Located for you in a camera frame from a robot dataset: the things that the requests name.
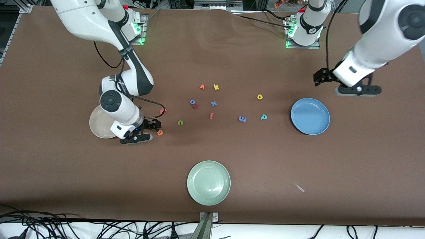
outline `green plate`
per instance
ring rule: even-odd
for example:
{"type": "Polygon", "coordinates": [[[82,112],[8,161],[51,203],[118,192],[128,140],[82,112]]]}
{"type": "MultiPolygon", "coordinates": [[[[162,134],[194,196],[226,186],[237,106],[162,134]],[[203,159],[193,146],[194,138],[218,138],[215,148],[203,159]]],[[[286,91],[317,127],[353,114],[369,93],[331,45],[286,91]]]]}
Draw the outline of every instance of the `green plate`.
{"type": "Polygon", "coordinates": [[[230,175],[216,161],[203,161],[190,170],[187,190],[197,203],[212,206],[222,202],[230,191],[230,175]]]}

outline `white scrap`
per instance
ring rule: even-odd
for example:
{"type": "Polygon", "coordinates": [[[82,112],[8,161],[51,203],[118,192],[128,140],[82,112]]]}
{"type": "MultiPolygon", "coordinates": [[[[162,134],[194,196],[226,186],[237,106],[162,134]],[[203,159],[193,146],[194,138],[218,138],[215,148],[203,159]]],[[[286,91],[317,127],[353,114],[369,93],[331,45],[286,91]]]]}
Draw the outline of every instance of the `white scrap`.
{"type": "Polygon", "coordinates": [[[302,187],[298,186],[296,183],[294,183],[294,184],[298,187],[299,190],[301,190],[301,192],[303,192],[303,193],[305,192],[305,190],[302,187]]]}

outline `blue plate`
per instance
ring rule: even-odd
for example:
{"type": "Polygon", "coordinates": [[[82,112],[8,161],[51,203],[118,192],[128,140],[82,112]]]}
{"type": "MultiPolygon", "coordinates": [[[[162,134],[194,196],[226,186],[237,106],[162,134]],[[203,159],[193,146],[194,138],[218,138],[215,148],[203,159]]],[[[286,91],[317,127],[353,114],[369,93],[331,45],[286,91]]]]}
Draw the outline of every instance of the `blue plate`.
{"type": "Polygon", "coordinates": [[[331,122],[331,116],[326,106],[312,98],[304,98],[295,102],[291,110],[291,119],[299,131],[309,135],[325,132],[331,122]]]}

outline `plate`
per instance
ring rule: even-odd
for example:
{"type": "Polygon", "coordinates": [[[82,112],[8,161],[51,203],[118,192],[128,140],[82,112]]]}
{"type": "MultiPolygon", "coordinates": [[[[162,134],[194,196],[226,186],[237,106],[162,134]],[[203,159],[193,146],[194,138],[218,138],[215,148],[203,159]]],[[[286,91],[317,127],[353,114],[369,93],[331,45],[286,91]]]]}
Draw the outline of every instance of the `plate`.
{"type": "Polygon", "coordinates": [[[197,203],[212,206],[222,202],[230,191],[230,175],[216,161],[203,161],[190,170],[187,190],[197,203]]]}
{"type": "Polygon", "coordinates": [[[291,109],[291,119],[299,131],[309,135],[325,132],[331,122],[326,106],[312,98],[295,102],[291,109]]]}
{"type": "Polygon", "coordinates": [[[102,139],[114,138],[115,134],[112,133],[111,126],[114,122],[106,112],[99,105],[97,106],[90,115],[88,124],[91,132],[102,139]]]}

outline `brown table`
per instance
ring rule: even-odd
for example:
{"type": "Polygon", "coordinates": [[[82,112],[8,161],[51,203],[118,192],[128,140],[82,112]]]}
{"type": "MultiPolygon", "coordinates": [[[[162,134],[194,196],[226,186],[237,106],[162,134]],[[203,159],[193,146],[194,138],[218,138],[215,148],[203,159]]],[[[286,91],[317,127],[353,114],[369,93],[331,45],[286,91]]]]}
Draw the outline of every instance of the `brown table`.
{"type": "MultiPolygon", "coordinates": [[[[359,38],[357,15],[338,14],[331,65],[359,38]]],[[[0,68],[0,202],[103,219],[193,221],[214,211],[225,222],[424,225],[419,48],[376,71],[379,96],[337,97],[336,83],[312,82],[325,66],[324,37],[321,44],[286,49],[282,28],[226,11],[161,11],[135,49],[155,80],[146,97],[168,109],[164,135],[121,145],[88,126],[100,80],[119,69],[108,68],[91,41],[68,33],[51,7],[34,7],[0,68]],[[329,109],[325,133],[307,136],[291,124],[291,105],[304,97],[329,109]],[[260,121],[262,114],[268,119],[260,121]],[[228,197],[212,207],[186,189],[187,174],[203,160],[222,163],[232,179],[228,197]]],[[[99,49],[111,64],[119,61],[114,47],[99,49]]],[[[159,113],[137,104],[145,115],[159,113]]]]}

